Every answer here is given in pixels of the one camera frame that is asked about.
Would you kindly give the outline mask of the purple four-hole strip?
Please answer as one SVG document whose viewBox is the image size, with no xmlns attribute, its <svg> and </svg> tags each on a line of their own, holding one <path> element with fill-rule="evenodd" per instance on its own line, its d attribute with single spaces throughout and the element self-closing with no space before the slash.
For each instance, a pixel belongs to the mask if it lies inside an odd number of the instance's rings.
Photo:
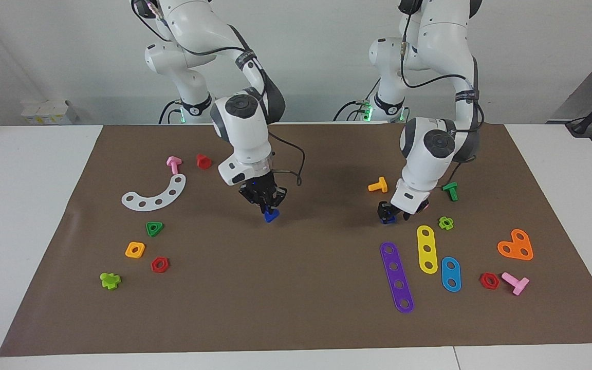
<svg viewBox="0 0 592 370">
<path fill-rule="evenodd" d="M 383 242 L 380 254 L 395 308 L 400 313 L 411 313 L 414 310 L 413 295 L 397 246 L 393 242 Z"/>
</svg>

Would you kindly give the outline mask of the brown table mat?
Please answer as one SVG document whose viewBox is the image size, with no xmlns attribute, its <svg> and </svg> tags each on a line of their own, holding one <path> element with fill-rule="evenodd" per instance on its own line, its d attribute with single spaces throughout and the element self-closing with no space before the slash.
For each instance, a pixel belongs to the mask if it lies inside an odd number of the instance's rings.
<svg viewBox="0 0 592 370">
<path fill-rule="evenodd" d="M 399 125 L 280 125 L 271 131 L 307 153 L 304 183 L 289 189 L 268 224 L 215 164 L 232 150 L 210 126 L 102 129 L 63 218 L 0 348 L 0 356 L 206 352 L 355 347 L 492 346 L 592 342 L 592 276 L 505 127 L 480 131 L 477 161 L 456 174 L 459 200 L 432 194 L 429 208 L 382 225 L 368 192 L 404 164 Z M 181 195 L 151 212 L 126 208 L 127 192 L 157 196 L 182 159 Z M 438 225 L 442 216 L 454 229 Z M 156 236 L 150 221 L 164 223 Z M 438 271 L 418 261 L 417 229 L 435 234 Z M 496 249 L 522 229 L 530 261 Z M 130 242 L 141 258 L 125 256 Z M 399 250 L 414 310 L 400 313 L 380 246 Z M 158 256 L 166 272 L 151 270 Z M 462 288 L 441 283 L 442 258 L 462 269 Z M 121 276 L 116 290 L 100 274 Z M 496 290 L 479 277 L 493 272 Z M 517 297 L 501 274 L 529 284 Z"/>
</svg>

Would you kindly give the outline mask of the blue two-hole strip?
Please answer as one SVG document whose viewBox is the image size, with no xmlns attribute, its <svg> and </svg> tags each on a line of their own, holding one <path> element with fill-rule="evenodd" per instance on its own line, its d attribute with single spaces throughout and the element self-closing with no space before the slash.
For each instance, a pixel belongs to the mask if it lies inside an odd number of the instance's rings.
<svg viewBox="0 0 592 370">
<path fill-rule="evenodd" d="M 441 261 L 441 283 L 448 292 L 459 292 L 462 288 L 462 269 L 456 258 L 446 256 Z"/>
</svg>

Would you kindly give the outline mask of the white cardboard box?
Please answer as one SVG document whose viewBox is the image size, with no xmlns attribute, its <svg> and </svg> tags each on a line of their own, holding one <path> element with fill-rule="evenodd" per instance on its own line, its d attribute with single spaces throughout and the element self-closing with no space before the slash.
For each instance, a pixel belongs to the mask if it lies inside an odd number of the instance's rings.
<svg viewBox="0 0 592 370">
<path fill-rule="evenodd" d="M 73 125 L 79 120 L 72 103 L 66 99 L 26 102 L 21 117 L 32 125 Z"/>
</svg>

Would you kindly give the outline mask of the white curved hole strip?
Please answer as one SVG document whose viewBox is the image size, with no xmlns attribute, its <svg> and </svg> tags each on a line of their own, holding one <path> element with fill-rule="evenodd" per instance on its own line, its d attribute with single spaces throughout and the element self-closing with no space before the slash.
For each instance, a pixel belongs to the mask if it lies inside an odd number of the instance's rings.
<svg viewBox="0 0 592 370">
<path fill-rule="evenodd" d="M 127 192 L 121 197 L 122 204 L 132 211 L 151 212 L 174 203 L 186 187 L 187 178 L 178 173 L 173 175 L 167 188 L 157 196 L 145 197 L 136 192 Z"/>
</svg>

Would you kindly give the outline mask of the orange heart-shaped plate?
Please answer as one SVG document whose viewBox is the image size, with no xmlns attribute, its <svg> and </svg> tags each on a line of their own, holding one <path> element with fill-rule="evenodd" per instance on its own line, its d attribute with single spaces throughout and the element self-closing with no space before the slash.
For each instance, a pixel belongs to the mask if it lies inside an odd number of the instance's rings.
<svg viewBox="0 0 592 370">
<path fill-rule="evenodd" d="M 513 229 L 511 241 L 503 240 L 498 242 L 496 249 L 500 255 L 517 260 L 530 261 L 534 253 L 529 236 L 522 229 Z"/>
</svg>

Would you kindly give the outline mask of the yellow three-hole strip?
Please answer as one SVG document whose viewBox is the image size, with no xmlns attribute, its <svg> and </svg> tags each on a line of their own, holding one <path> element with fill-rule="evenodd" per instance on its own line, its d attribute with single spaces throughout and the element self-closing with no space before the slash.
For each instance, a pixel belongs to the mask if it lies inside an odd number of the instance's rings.
<svg viewBox="0 0 592 370">
<path fill-rule="evenodd" d="M 438 271 L 438 258 L 434 230 L 427 225 L 417 229 L 418 261 L 421 271 L 435 274 Z"/>
</svg>

